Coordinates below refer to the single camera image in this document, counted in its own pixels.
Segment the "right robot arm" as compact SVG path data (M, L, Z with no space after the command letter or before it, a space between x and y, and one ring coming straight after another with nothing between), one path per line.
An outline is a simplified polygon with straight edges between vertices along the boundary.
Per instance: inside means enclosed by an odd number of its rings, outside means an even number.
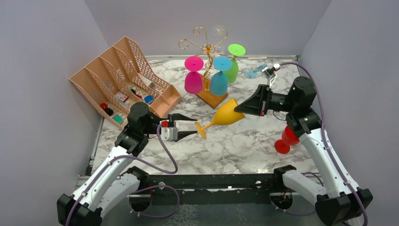
M235 111L264 115L268 110L286 113L285 132L293 134L310 154L324 185L319 186L293 167L275 170L272 187L279 192L291 188L315 206L319 219L327 226L365 226L365 208L373 196L350 176L330 143L319 115L312 109L316 87L307 77L297 77L287 94L272 92L259 85L255 93Z

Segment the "clear wine glass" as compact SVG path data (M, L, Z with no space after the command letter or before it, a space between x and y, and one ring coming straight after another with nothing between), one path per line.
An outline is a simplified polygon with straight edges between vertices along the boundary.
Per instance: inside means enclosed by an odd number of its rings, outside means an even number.
M214 52L218 54L225 53L224 40L226 39L227 30L222 25L215 25L211 28L210 44L214 47Z

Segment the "blue wine glass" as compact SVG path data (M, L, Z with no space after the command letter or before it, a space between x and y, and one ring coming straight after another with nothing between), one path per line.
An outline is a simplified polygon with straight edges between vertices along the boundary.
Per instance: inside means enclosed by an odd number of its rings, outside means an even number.
M214 59L213 66L217 72L211 78L209 90L215 96L223 96L228 88L228 78L224 72L230 70L232 62L228 57L218 56Z

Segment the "red wine glass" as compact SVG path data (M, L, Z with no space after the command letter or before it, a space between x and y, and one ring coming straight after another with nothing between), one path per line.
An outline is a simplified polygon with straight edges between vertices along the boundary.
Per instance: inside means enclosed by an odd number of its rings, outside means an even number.
M300 143L300 140L295 136L294 132L286 126L282 132L281 139L277 140L274 144L275 150L280 154L289 153L291 146L295 146Z

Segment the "yellow wine glass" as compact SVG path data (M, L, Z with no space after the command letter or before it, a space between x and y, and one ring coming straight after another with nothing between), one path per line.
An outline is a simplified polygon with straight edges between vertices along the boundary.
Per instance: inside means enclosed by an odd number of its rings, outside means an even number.
M206 125L205 127L202 127L198 122L195 123L195 127L198 131L198 133L201 135L203 139L207 139L205 129L214 126L214 125L219 125L219 126L227 126L234 124L242 119L245 118L244 113L236 112L234 109L235 107L238 106L238 103L236 99L231 98L228 100L226 103L224 103L219 109L216 111L213 120Z

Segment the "green wine glass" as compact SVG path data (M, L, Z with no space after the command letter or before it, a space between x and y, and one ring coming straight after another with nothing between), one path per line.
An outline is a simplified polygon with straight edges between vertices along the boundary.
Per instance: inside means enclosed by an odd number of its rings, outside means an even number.
M239 66L236 61L236 57L241 57L245 55L246 49L242 45L234 43L228 46L228 51L231 54L230 59L232 66L229 70L225 71L224 73L227 76L228 83L234 83L237 79L239 72Z

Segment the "magenta wine glass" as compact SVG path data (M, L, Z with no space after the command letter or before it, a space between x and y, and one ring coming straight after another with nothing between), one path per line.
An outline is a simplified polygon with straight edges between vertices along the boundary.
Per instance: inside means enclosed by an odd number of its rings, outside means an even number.
M189 71L185 77L184 88L190 94L198 94L203 88L203 78L199 71L204 62L199 56L190 56L185 60L184 66Z

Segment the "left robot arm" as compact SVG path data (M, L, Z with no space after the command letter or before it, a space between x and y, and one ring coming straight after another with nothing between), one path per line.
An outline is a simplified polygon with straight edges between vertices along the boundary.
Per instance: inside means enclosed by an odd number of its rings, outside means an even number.
M133 172L122 176L122 171L134 160L140 161L158 171L175 174L178 169L161 169L138 155L147 146L149 134L155 134L162 147L164 141L177 142L197 133L197 131L179 131L176 121L190 121L180 113L160 118L149 110L145 103L135 103L127 115L127 125L118 135L115 145L93 175L71 195L61 195L57 202L58 222L63 226L99 226L103 217L132 193L143 193L152 189L148 186L148 174L134 168Z

